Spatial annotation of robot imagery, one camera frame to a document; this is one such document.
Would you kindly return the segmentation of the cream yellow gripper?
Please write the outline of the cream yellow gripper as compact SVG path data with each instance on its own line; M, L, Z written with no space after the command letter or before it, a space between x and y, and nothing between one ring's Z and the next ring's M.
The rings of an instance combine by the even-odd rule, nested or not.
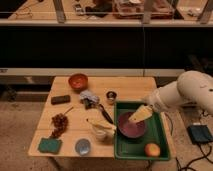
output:
M153 110L150 106L141 105L128 120L133 123L144 121L152 116Z

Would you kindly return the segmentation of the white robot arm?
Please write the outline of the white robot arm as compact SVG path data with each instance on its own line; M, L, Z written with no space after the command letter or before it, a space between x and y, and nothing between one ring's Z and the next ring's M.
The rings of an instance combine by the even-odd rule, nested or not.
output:
M146 106L140 106L128 120L144 121L152 112L166 112L180 105L195 102L201 109L213 115L213 77L199 71L182 73L176 81L155 89L145 98Z

